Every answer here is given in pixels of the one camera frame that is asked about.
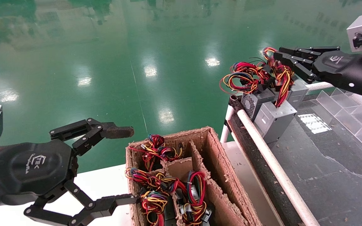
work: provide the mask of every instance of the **black robotic arm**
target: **black robotic arm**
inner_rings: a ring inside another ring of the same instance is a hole
[[[289,66],[307,83],[322,81],[362,95],[362,54],[348,54],[340,47],[280,47],[273,57]]]
[[[49,132],[48,143],[20,143],[0,146],[0,205],[35,202],[24,214],[52,225],[88,225],[93,219],[111,216],[119,205],[136,203],[132,194],[90,199],[73,183],[77,175],[77,156],[82,156],[103,138],[131,137],[132,127],[117,127],[94,119],[81,120]],[[72,147],[64,141],[82,136]],[[70,192],[84,209],[74,217],[44,210]]]

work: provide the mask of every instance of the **transparent plastic compartment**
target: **transparent plastic compartment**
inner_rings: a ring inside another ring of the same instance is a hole
[[[335,89],[321,91],[316,100],[362,142],[362,96]]]

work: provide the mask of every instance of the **cardboard box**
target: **cardboard box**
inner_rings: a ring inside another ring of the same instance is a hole
[[[211,127],[183,131],[164,136],[166,146],[184,146],[181,159],[173,162],[161,161],[161,168],[153,171],[162,172],[166,176],[180,178],[186,181],[190,170],[201,171],[206,175],[207,187],[205,199],[215,207],[215,222],[217,226],[260,226],[255,209],[231,166],[230,160],[218,140],[218,135]],[[130,149],[139,148],[147,144],[148,140],[130,143],[126,148],[126,166],[145,169],[142,152]],[[128,180],[129,191],[138,195],[141,186]],[[174,206],[177,213],[177,226],[184,226],[178,206]],[[131,205],[131,217],[135,226],[148,225],[140,204]]]

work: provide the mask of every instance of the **ventilation grille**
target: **ventilation grille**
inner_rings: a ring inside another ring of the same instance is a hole
[[[244,94],[243,98],[241,99],[241,102],[243,104],[245,112],[250,117],[250,119],[252,119],[255,110],[255,105],[254,105],[254,100],[251,98],[251,95]]]

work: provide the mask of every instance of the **power supply unit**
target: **power supply unit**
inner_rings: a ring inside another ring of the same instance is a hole
[[[254,120],[254,125],[264,141],[271,143],[282,136],[296,113],[296,109],[287,101],[279,108],[276,108],[272,102],[263,103]]]
[[[291,86],[289,91],[289,96],[287,101],[290,103],[293,108],[298,108],[300,103],[303,101],[304,96],[306,95],[308,88],[306,87],[306,82],[301,79],[294,81],[294,85]]]
[[[260,94],[243,94],[241,103],[249,118],[254,121],[263,103],[273,101],[275,95],[270,89],[266,89]]]

